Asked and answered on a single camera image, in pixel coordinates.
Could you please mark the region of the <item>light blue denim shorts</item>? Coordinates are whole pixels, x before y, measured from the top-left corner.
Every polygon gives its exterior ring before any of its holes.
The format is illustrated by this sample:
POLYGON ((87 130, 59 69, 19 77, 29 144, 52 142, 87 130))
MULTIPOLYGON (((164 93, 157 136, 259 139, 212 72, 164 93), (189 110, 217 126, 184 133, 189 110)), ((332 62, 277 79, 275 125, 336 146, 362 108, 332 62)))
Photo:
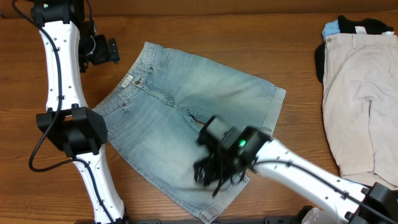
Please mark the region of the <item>light blue denim shorts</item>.
POLYGON ((202 124, 218 115, 238 129, 272 134, 285 90, 199 55, 147 42, 116 88, 95 107, 108 139, 148 182, 204 223, 215 220, 249 182, 234 177, 215 192, 194 179, 208 151, 202 124))

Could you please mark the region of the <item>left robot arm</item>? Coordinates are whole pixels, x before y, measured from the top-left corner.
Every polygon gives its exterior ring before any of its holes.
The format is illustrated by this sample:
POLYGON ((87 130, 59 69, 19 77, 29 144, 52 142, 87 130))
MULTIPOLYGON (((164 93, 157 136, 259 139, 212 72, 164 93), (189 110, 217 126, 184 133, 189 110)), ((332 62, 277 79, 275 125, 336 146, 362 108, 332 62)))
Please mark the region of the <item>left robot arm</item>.
POLYGON ((80 74, 89 64, 119 62, 115 39, 85 19, 88 1, 34 1, 31 15, 39 28, 47 61, 46 112, 37 127, 78 169, 94 210, 94 223, 127 223, 128 217, 106 160, 108 131, 101 115, 89 109, 80 74))

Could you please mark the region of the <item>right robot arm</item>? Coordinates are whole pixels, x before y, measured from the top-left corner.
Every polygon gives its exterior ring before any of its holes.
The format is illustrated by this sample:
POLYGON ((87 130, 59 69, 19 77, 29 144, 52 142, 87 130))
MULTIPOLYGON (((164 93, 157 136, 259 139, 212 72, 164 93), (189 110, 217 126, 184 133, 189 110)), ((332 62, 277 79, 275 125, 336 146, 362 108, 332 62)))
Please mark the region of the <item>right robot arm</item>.
POLYGON ((260 129, 236 129, 217 116, 202 127, 197 143, 209 156, 194 163, 194 179, 221 187, 246 171, 280 182, 312 201, 322 212, 318 223, 397 223, 397 192, 333 175, 296 155, 260 129))

